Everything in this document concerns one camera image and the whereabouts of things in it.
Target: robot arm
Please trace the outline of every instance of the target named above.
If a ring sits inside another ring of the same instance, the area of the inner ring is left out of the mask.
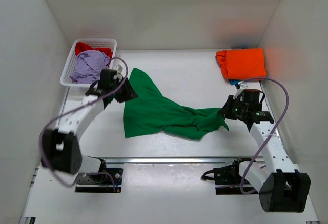
[[[220,110],[225,118],[244,122],[260,148],[274,129],[271,114],[262,111],[264,98],[260,90],[237,85],[236,95],[230,95]],[[300,173],[293,165],[277,136],[271,137],[261,153],[269,175],[252,164],[245,179],[259,193],[262,208],[267,212],[303,212],[311,184],[308,174]],[[239,164],[240,176],[248,165]]]
[[[91,103],[116,89],[122,81],[121,71],[121,65],[115,66],[114,69],[103,69],[100,80],[90,86],[81,105]],[[55,129],[47,129],[42,136],[42,144],[52,168],[69,174],[101,172],[103,167],[106,167],[105,162],[99,158],[82,156],[78,142],[94,118],[113,99],[122,103],[137,96],[126,79],[123,86],[113,96],[64,117],[64,122]]]

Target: purple cloth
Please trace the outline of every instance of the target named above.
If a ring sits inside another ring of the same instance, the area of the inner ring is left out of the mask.
[[[101,51],[83,51],[77,55],[75,70],[70,77],[73,82],[91,84],[100,79],[100,72],[108,63],[109,57]]]

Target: orange cloth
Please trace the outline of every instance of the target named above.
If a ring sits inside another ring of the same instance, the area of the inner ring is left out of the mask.
[[[245,80],[267,76],[262,48],[218,51],[216,60],[226,79]]]

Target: white wall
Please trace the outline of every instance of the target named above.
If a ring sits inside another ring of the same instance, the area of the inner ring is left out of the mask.
[[[118,48],[256,46],[279,0],[47,0],[69,43],[109,37]]]
[[[322,223],[328,223],[328,0],[282,0],[259,46],[269,76],[290,94],[280,130],[292,158],[310,175],[310,196]],[[275,116],[284,94],[265,84]]]
[[[0,223],[19,222],[69,45],[45,0],[0,0]]]

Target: red cloth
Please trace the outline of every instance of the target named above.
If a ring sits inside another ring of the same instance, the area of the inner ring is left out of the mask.
[[[97,47],[96,49],[94,49],[91,46],[89,46],[88,44],[83,43],[83,42],[77,42],[75,45],[75,55],[76,56],[79,55],[81,52],[88,51],[88,50],[101,51],[104,54],[106,54],[107,56],[109,56],[109,58],[113,57],[113,52],[111,51],[111,48]]]

